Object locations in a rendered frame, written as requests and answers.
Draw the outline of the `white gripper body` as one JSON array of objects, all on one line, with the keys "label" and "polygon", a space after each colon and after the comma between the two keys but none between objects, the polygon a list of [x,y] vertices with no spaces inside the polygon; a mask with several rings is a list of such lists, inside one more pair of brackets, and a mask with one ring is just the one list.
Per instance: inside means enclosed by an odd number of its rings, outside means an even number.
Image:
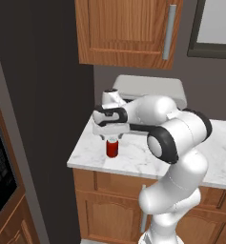
[{"label": "white gripper body", "polygon": [[109,137],[116,137],[120,134],[128,133],[130,131],[129,124],[109,124],[104,127],[100,127],[95,123],[92,124],[92,133],[94,135],[104,135],[105,139]]}]

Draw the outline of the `red soda can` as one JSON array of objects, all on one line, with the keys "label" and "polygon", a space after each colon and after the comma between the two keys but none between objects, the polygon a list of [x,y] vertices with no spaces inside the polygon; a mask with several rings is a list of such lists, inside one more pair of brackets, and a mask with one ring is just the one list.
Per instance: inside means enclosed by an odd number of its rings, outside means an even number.
[{"label": "red soda can", "polygon": [[110,158],[117,157],[118,155],[118,140],[115,138],[109,138],[106,142],[106,153]]}]

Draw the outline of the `wooden drawer front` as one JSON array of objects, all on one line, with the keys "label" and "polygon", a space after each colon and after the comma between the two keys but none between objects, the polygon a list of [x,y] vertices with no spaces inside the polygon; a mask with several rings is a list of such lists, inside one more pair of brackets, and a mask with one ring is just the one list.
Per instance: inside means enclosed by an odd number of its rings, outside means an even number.
[{"label": "wooden drawer front", "polygon": [[200,187],[201,201],[198,208],[226,214],[226,190]]},{"label": "wooden drawer front", "polygon": [[115,173],[73,169],[74,185],[81,191],[101,191],[110,193],[138,193],[143,185],[150,186],[155,179],[128,176]]}]

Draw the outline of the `pale grey countertop appliance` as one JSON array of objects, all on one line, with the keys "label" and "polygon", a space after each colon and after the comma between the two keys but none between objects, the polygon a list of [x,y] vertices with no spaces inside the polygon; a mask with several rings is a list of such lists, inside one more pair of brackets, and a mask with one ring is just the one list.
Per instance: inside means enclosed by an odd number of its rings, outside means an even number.
[{"label": "pale grey countertop appliance", "polygon": [[120,74],[113,88],[117,89],[120,96],[126,100],[134,100],[143,95],[164,95],[171,97],[179,109],[187,108],[182,82],[176,78]]}]

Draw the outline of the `wooden base cupboard door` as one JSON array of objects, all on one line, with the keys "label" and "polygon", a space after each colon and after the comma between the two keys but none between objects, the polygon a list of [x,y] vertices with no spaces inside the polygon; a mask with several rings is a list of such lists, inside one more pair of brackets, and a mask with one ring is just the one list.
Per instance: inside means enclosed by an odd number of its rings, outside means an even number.
[{"label": "wooden base cupboard door", "polygon": [[193,209],[178,222],[184,244],[226,244],[226,213]]},{"label": "wooden base cupboard door", "polygon": [[142,212],[135,199],[75,191],[83,239],[108,244],[137,244]]}]

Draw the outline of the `wooden oven cabinet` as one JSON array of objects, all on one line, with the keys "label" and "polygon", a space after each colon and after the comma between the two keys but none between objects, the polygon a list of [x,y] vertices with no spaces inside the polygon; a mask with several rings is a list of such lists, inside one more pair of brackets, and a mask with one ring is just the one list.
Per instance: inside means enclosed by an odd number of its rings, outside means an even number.
[{"label": "wooden oven cabinet", "polygon": [[17,184],[15,192],[0,212],[0,244],[40,244],[1,109],[0,133]]}]

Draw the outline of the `dark framed window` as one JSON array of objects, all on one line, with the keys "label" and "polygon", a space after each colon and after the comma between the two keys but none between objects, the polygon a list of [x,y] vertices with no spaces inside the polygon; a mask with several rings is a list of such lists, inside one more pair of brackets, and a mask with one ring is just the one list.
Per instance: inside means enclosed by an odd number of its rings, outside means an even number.
[{"label": "dark framed window", "polygon": [[226,0],[197,0],[188,56],[226,59]]}]

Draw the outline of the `wooden wall cupboard door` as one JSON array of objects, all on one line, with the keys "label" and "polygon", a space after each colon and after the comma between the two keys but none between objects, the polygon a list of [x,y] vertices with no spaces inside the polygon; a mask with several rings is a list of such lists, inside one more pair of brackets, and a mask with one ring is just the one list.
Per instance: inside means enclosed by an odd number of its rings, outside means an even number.
[{"label": "wooden wall cupboard door", "polygon": [[[184,0],[75,0],[81,64],[169,70]],[[168,11],[176,5],[168,60],[162,59]]]}]

